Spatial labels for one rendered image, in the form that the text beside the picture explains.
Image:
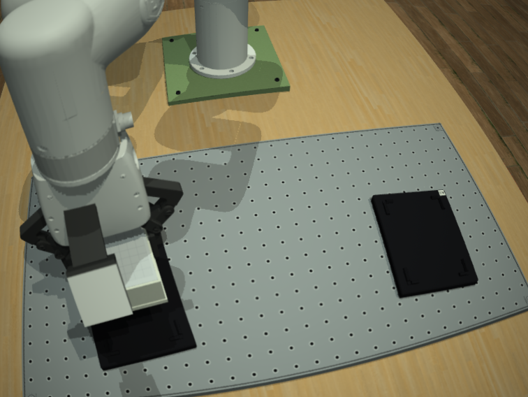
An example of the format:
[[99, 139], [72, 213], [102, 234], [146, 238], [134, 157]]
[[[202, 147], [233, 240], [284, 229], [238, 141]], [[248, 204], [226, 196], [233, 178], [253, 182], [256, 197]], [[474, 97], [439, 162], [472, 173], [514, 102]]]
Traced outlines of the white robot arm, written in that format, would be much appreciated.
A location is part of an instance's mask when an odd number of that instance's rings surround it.
[[[40, 172], [72, 182], [115, 155], [131, 111], [112, 109], [105, 70], [158, 20], [165, 0], [1, 0], [0, 67]], [[194, 0], [191, 68], [234, 78], [256, 62], [249, 0]], [[197, 51], [196, 51], [197, 49]], [[132, 315], [115, 253], [107, 255], [96, 204], [64, 210], [66, 277], [85, 327]]]

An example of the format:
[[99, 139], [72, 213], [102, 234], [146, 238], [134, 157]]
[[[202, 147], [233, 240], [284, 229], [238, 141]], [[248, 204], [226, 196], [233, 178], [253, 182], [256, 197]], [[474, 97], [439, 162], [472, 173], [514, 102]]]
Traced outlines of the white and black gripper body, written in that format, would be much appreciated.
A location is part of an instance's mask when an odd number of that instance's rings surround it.
[[148, 222], [149, 201], [138, 158], [127, 132], [123, 131], [119, 138], [121, 143], [115, 155], [101, 170], [72, 182], [47, 178], [31, 155], [38, 201], [56, 243], [69, 246], [64, 210], [94, 203], [103, 237], [136, 229]]

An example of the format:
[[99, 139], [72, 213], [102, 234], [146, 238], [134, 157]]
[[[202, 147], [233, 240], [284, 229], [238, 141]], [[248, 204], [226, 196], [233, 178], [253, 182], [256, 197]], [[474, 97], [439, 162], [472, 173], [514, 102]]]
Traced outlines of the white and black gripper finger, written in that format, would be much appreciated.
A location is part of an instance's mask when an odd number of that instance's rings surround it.
[[146, 229], [154, 257], [160, 257], [157, 245], [163, 244], [163, 223], [174, 213], [174, 207], [183, 196], [181, 184], [175, 181], [142, 177], [147, 196], [160, 198], [155, 204], [149, 202], [150, 218], [142, 228]]
[[20, 226], [20, 238], [31, 245], [36, 245], [38, 250], [53, 253], [56, 259], [61, 259], [67, 270], [68, 266], [73, 265], [70, 248], [59, 245], [50, 232], [43, 231], [46, 225], [42, 210], [39, 208]]

